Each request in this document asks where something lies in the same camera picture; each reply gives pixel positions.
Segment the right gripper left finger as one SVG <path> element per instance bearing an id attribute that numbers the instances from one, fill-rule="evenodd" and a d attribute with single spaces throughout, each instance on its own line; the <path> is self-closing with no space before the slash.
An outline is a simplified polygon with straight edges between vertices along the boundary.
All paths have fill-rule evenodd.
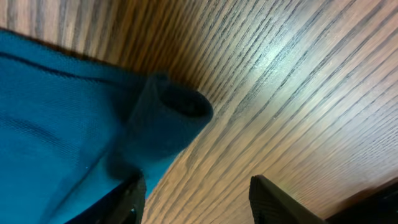
<path id="1" fill-rule="evenodd" d="M 141 224 L 145 195 L 143 175 L 134 175 L 67 224 Z"/>

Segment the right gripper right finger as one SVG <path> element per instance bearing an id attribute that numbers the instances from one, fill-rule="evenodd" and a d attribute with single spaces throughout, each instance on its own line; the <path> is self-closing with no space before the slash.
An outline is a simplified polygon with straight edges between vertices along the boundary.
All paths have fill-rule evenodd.
<path id="1" fill-rule="evenodd" d="M 251 177 L 249 201 L 255 224 L 325 224 L 263 175 Z"/>

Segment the dark blue t-shirt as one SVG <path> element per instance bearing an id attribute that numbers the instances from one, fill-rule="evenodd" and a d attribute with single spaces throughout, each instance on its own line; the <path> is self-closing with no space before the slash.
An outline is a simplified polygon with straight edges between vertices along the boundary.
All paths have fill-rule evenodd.
<path id="1" fill-rule="evenodd" d="M 146 195 L 211 121 L 196 90 L 1 32 L 1 222 L 67 223 L 141 174 Z"/>

